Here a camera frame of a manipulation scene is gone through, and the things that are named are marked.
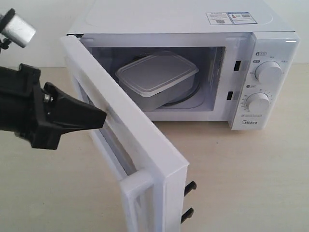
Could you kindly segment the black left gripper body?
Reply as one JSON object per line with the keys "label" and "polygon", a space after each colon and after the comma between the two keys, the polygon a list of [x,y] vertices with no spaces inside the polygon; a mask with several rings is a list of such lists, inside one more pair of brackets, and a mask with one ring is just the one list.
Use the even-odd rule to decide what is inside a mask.
{"label": "black left gripper body", "polygon": [[26,64],[0,68],[0,130],[28,141],[32,148],[56,150],[60,127],[48,122],[41,89],[41,70]]}

